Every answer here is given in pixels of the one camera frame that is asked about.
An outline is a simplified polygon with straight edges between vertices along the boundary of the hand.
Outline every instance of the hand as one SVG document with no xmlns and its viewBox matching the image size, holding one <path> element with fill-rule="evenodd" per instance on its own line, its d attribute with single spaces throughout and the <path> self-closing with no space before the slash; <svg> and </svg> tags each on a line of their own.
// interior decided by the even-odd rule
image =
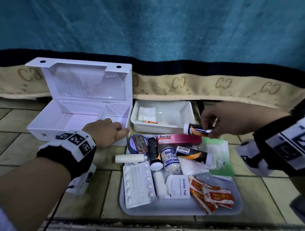
<svg viewBox="0 0 305 231">
<path fill-rule="evenodd" d="M 223 134 L 243 135 L 255 132 L 263 126 L 290 114 L 280 109 L 264 107 L 239 102 L 220 102 L 207 107 L 201 114 L 203 129 L 216 125 L 209 134 L 210 138 L 217 138 Z"/>
<path fill-rule="evenodd" d="M 130 132 L 130 128 L 122 129 L 121 123 L 112 123 L 109 118 L 88 123 L 82 130 L 91 135 L 97 147 L 111 146 Z"/>
</svg>

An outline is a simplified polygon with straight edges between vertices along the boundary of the barcode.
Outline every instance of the barcode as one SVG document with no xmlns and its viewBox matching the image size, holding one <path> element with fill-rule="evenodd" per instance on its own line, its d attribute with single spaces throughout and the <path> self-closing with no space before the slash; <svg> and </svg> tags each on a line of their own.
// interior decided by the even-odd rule
<svg viewBox="0 0 305 231">
<path fill-rule="evenodd" d="M 178 146 L 178 147 L 177 147 L 177 151 L 190 153 L 190 149 L 189 149 L 189 148 L 181 147 L 181 146 Z"/>
</svg>

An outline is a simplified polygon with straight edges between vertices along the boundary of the white pill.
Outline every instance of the white pill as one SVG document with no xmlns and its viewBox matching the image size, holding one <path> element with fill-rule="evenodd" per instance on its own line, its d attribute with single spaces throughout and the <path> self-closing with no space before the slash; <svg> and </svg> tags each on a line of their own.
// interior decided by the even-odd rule
<svg viewBox="0 0 305 231">
<path fill-rule="evenodd" d="M 154 195 L 153 192 L 149 192 L 149 193 L 148 193 L 148 196 L 149 196 L 150 198 L 153 198 L 155 195 Z"/>
</svg>

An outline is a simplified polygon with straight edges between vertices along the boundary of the pill blister pack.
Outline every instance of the pill blister pack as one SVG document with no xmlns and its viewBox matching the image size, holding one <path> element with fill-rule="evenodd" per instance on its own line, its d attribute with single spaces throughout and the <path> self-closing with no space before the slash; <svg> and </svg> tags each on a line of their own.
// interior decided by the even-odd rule
<svg viewBox="0 0 305 231">
<path fill-rule="evenodd" d="M 149 162 L 123 167 L 126 208 L 149 204 L 156 199 Z"/>
</svg>

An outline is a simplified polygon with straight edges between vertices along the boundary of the blue fabric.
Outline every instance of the blue fabric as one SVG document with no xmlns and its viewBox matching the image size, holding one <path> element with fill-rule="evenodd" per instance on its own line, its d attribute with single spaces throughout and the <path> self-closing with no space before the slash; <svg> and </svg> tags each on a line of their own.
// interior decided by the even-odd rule
<svg viewBox="0 0 305 231">
<path fill-rule="evenodd" d="M 8 48 L 305 71 L 305 1 L 3 0 L 0 49 Z"/>
</svg>

